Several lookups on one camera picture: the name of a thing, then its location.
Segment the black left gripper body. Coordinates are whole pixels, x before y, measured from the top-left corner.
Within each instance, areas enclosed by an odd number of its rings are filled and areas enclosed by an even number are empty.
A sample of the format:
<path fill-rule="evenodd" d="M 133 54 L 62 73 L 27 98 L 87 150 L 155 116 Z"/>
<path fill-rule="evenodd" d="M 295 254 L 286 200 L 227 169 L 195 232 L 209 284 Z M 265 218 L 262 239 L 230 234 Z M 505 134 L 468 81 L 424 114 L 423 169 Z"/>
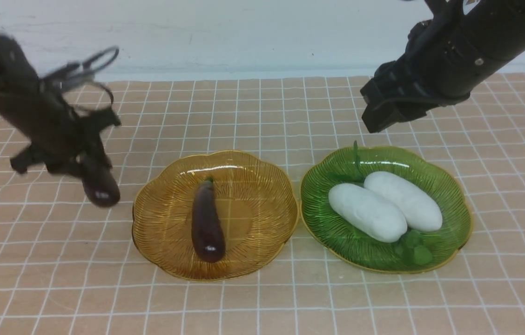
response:
<path fill-rule="evenodd" d="M 119 127 L 121 121 L 111 108 L 79 116 L 74 109 L 58 121 L 30 127 L 30 144 L 10 159 L 11 168 L 26 174 L 32 166 L 44 165 L 49 174 L 71 177 L 111 175 L 111 161 L 101 141 L 101 131 Z"/>

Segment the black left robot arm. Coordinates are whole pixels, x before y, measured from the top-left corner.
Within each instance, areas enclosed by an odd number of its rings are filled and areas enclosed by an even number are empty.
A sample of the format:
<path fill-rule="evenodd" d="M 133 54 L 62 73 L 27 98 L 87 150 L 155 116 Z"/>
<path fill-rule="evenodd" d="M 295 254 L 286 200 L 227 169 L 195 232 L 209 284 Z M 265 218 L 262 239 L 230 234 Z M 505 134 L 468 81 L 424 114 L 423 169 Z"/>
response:
<path fill-rule="evenodd" d="M 11 158 L 11 167 L 25 174 L 43 164 L 52 174 L 99 178 L 110 174 L 111 162 L 101 132 L 121 122 L 111 106 L 101 109 L 74 107 L 66 93 L 84 86 L 103 88 L 93 79 L 119 54 L 108 47 L 39 76 L 20 45 L 0 33 L 0 116 L 18 129 L 30 144 Z"/>

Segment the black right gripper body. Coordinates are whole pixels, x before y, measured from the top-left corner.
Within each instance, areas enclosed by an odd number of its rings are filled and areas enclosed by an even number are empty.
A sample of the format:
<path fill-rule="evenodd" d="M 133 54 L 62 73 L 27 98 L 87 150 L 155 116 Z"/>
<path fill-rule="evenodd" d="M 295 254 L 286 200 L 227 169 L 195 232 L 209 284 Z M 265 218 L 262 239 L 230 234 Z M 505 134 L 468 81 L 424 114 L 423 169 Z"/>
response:
<path fill-rule="evenodd" d="M 437 107 L 467 100 L 470 89 L 433 71 L 420 72 L 404 60 L 384 63 L 360 90 L 366 107 L 361 120 L 367 131 L 382 132 L 397 123 L 425 117 Z"/>

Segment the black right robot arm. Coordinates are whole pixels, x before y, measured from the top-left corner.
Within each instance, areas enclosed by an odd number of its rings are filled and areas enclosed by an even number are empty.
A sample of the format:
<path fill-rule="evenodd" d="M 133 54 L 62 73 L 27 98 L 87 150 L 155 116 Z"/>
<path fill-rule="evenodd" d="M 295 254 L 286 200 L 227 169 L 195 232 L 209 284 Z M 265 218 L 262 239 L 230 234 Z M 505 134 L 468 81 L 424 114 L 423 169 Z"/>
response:
<path fill-rule="evenodd" d="M 469 99 L 480 83 L 525 51 L 525 0 L 429 0 L 431 20 L 409 32 L 399 59 L 361 88 L 371 133 Z"/>

